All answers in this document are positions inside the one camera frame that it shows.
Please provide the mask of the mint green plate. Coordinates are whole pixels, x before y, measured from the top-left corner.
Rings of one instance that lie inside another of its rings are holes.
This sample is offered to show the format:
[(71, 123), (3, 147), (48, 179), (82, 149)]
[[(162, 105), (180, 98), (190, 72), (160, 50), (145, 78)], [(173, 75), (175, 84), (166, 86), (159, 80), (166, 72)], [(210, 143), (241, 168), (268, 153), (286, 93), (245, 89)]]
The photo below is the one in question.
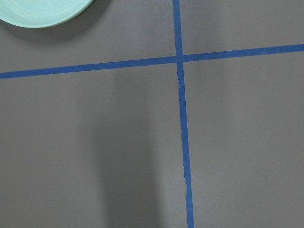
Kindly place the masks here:
[(2, 0), (0, 19), (22, 28), (48, 28), (83, 12), (91, 0)]

